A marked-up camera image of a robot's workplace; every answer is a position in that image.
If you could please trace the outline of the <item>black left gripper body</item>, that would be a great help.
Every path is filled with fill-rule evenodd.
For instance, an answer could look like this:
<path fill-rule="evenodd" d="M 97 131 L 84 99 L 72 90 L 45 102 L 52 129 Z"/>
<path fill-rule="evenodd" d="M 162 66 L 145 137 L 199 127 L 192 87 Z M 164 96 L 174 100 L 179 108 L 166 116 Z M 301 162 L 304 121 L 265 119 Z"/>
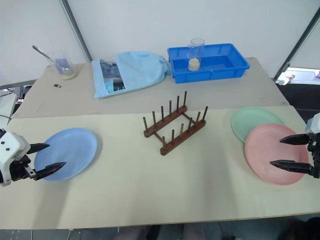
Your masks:
<path fill-rule="evenodd" d="M 11 180 L 13 182 L 34 177 L 34 170 L 30 168 L 30 158 L 24 155 L 20 160 L 14 160 L 11 163 Z"/>

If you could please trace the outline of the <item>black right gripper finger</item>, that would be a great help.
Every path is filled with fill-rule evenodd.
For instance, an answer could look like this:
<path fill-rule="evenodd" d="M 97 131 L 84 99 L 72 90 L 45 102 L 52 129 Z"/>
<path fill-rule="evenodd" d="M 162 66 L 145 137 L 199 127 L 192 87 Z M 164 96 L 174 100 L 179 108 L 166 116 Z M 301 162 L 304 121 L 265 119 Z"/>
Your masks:
<path fill-rule="evenodd" d="M 274 167 L 288 172 L 312 175 L 312 166 L 309 163 L 283 159 L 270 161 L 269 163 Z"/>
<path fill-rule="evenodd" d="M 281 143 L 289 145 L 306 145 L 309 141 L 310 137 L 307 134 L 289 135 L 280 140 Z"/>

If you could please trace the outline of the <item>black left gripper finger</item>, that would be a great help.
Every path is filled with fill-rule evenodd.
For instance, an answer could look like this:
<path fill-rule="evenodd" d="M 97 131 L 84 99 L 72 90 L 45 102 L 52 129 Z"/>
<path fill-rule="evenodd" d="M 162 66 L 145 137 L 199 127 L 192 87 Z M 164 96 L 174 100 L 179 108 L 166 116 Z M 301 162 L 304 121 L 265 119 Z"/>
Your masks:
<path fill-rule="evenodd" d="M 33 143 L 30 144 L 30 149 L 28 150 L 27 154 L 33 154 L 33 153 L 37 153 L 41 150 L 44 150 L 46 148 L 48 148 L 50 145 L 47 143 Z"/>
<path fill-rule="evenodd" d="M 47 165 L 42 170 L 36 170 L 35 177 L 33 179 L 35 181 L 38 181 L 40 179 L 48 177 L 48 176 L 54 174 L 55 172 L 57 172 L 59 169 L 61 169 L 65 164 L 66 164 L 66 162 L 57 162 L 57 163 Z"/>

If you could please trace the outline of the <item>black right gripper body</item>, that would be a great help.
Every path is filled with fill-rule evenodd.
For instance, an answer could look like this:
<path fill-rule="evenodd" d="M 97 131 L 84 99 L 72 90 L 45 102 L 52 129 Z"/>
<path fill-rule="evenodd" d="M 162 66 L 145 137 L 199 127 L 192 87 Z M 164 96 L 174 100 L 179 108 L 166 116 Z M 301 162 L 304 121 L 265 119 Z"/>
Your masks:
<path fill-rule="evenodd" d="M 307 167 L 307 174 L 316 179 L 320 178 L 320 134 L 309 133 L 307 134 L 309 140 L 307 150 L 311 152 L 313 165 L 309 164 Z"/>

